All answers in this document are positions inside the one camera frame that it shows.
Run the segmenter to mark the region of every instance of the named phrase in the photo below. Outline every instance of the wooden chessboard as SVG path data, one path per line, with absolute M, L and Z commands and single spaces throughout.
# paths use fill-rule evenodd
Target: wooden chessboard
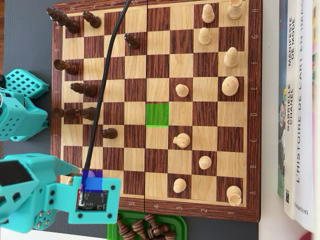
M 52 68 L 52 107 L 95 107 L 97 97 L 72 91 L 71 83 L 100 86 L 109 40 L 125 1 L 79 0 L 55 8 L 76 19 L 80 31 L 52 25 L 52 61 L 77 62 L 70 75 Z M 204 4 L 215 13 L 202 20 Z M 261 69 L 262 0 L 244 0 L 242 16 L 228 17 L 227 0 L 133 0 L 115 39 L 103 96 L 91 168 L 122 181 L 119 208 L 180 216 L 243 221 L 260 220 L 261 195 Z M 101 18 L 93 28 L 83 11 Z M 201 45 L 206 27 L 211 42 Z M 129 48 L 124 34 L 140 39 Z M 239 54 L 235 68 L 224 65 L 230 47 Z M 222 82 L 237 77 L 234 96 L 222 92 Z M 187 97 L 175 87 L 189 88 Z M 51 118 L 51 154 L 81 168 L 86 159 L 92 121 Z M 102 139 L 106 128 L 116 139 Z M 180 148 L 173 138 L 187 133 L 191 142 Z M 209 156 L 212 165 L 199 167 Z M 177 178 L 186 181 L 173 191 Z M 238 186 L 242 203 L 231 206 L 227 188 Z

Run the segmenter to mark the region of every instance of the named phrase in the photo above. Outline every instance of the dark pawn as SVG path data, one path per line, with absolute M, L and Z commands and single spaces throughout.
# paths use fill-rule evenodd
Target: dark pawn
M 84 83 L 71 83 L 70 88 L 79 94 L 84 94 L 87 97 L 93 98 L 97 94 L 97 87 L 92 84 L 84 84 Z
M 79 31 L 78 22 L 73 18 L 68 18 L 67 14 L 63 11 L 48 7 L 46 13 L 50 16 L 52 21 L 56 21 L 59 26 L 65 26 L 70 33 L 76 34 Z
M 56 59 L 53 61 L 53 67 L 57 70 L 65 70 L 66 73 L 71 75 L 76 75 L 79 70 L 79 66 L 75 62 L 65 62 L 61 59 Z
M 83 12 L 83 18 L 90 23 L 91 27 L 97 29 L 101 26 L 101 19 L 96 16 L 93 15 L 91 12 L 89 11 L 84 11 Z
M 140 47 L 140 40 L 130 33 L 124 35 L 124 40 L 128 43 L 129 47 L 132 49 L 138 49 Z

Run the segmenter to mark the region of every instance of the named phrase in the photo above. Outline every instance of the green tray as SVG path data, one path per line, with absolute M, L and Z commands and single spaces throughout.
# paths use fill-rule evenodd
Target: green tray
M 147 213 L 139 212 L 139 211 L 127 211 L 127 210 L 119 210 L 118 215 L 122 218 L 122 222 L 129 227 L 139 220 L 144 219 L 144 216 Z M 184 219 L 180 216 L 173 216 L 173 215 L 161 215 L 155 214 L 155 221 L 157 224 L 169 224 L 170 230 L 175 231 L 176 240 L 186 240 L 187 239 L 187 225 Z M 144 221 L 144 225 L 147 228 L 149 223 Z M 122 236 L 120 236 L 118 232 L 118 225 L 115 224 L 108 224 L 106 228 L 106 239 L 107 240 L 123 240 Z M 135 240 L 141 240 L 141 237 L 136 234 Z

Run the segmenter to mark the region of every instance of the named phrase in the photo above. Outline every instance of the green highlighted square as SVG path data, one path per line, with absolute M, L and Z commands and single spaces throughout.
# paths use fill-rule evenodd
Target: green highlighted square
M 169 103 L 146 103 L 145 125 L 150 127 L 167 127 L 169 125 Z

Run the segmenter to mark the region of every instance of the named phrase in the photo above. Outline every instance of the gray table surface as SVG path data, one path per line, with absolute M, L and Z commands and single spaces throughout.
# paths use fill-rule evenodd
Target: gray table surface
M 4 1 L 4 56 L 3 73 L 13 68 L 30 71 L 44 82 L 52 80 L 52 21 L 45 9 L 56 0 Z M 47 92 L 33 103 L 48 112 L 50 119 L 51 93 Z M 38 152 L 50 154 L 50 128 L 28 141 L 2 142 L 2 156 Z M 106 238 L 106 225 L 71 225 L 68 214 L 59 212 L 47 231 Z M 187 238 L 191 240 L 256 240 L 258 223 L 201 217 L 183 217 L 187 224 Z

